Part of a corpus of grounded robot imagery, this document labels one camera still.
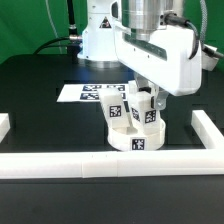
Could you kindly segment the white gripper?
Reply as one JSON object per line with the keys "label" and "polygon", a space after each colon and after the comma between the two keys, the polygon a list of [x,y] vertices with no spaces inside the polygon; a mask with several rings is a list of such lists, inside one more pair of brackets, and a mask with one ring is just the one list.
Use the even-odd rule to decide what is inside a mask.
{"label": "white gripper", "polygon": [[[189,95],[201,86],[201,46],[192,25],[182,19],[183,6],[184,0],[111,3],[117,58],[136,72],[138,91],[152,94],[151,107],[158,111],[166,108],[169,93]],[[159,87],[152,92],[148,80]]]}

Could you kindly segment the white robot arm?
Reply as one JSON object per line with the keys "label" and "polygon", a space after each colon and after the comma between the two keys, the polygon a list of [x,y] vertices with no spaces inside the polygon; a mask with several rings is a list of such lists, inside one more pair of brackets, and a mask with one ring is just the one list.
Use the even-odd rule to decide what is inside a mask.
{"label": "white robot arm", "polygon": [[166,97],[190,95],[200,88],[202,47],[197,29],[183,17],[185,0],[87,0],[81,62],[98,68],[121,64],[134,71],[137,89],[148,84]]}

